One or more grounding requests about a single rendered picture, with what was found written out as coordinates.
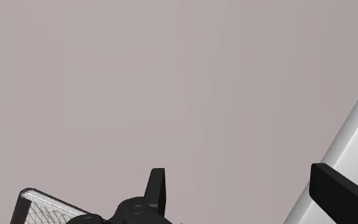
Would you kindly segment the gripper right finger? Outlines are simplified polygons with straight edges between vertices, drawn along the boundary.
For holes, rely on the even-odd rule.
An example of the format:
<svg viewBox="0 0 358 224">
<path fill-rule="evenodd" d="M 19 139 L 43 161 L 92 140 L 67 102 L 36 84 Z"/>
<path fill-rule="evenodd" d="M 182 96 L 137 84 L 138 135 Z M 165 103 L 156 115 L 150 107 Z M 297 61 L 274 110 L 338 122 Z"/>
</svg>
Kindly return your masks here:
<svg viewBox="0 0 358 224">
<path fill-rule="evenodd" d="M 358 224 L 358 185 L 329 165 L 311 165 L 309 196 L 336 224 Z"/>
</svg>

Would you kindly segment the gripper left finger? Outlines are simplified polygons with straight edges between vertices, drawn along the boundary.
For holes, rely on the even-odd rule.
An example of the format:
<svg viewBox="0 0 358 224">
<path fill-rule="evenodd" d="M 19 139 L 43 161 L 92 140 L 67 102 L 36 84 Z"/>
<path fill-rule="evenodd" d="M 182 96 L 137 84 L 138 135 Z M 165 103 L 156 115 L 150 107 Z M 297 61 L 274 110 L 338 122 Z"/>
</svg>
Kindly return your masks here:
<svg viewBox="0 0 358 224">
<path fill-rule="evenodd" d="M 153 168 L 144 195 L 122 201 L 110 219 L 82 214 L 66 224 L 173 224 L 165 217 L 166 195 L 165 169 Z"/>
</svg>

